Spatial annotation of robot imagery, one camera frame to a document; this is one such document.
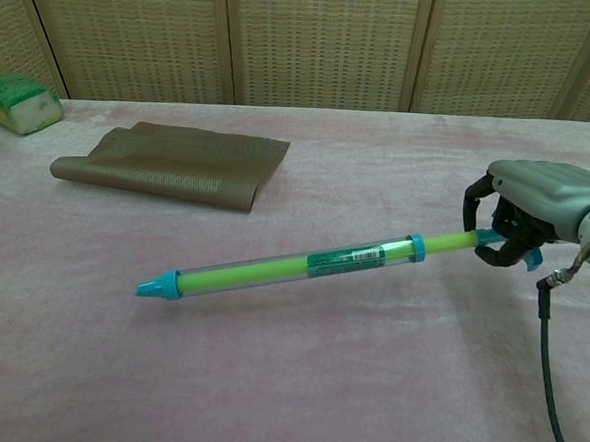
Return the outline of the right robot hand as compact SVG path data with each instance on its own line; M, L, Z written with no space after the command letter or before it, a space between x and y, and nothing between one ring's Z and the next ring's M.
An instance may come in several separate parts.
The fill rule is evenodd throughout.
M505 244L498 250L479 245L475 253L482 261L509 267L545 243L564 242L579 245L590 265L590 171L567 163L496 160L465 190L464 230L476 228L478 204L492 194L499 196L492 229Z

